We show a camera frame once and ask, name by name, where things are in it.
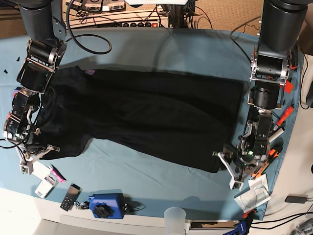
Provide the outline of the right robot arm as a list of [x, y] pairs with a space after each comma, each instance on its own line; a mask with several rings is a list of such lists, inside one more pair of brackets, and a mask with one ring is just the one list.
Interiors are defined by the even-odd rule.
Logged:
[[29, 41], [24, 64], [17, 76], [21, 89], [14, 94], [12, 112], [2, 134], [13, 147], [23, 149], [20, 164], [29, 168], [47, 153], [60, 150], [37, 142], [40, 129], [32, 116], [41, 111], [40, 95], [45, 93], [59, 68], [67, 48], [67, 33], [61, 0], [14, 0], [12, 3], [19, 8]]

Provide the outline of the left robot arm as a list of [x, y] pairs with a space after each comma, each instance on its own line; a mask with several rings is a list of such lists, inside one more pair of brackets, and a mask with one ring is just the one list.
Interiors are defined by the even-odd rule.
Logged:
[[272, 112], [281, 109], [284, 87], [296, 67], [297, 37], [310, 0], [265, 0], [260, 17], [259, 41], [251, 63], [247, 103], [249, 111], [235, 150], [225, 146], [216, 155], [231, 179], [230, 189], [241, 189], [244, 180], [268, 159]]

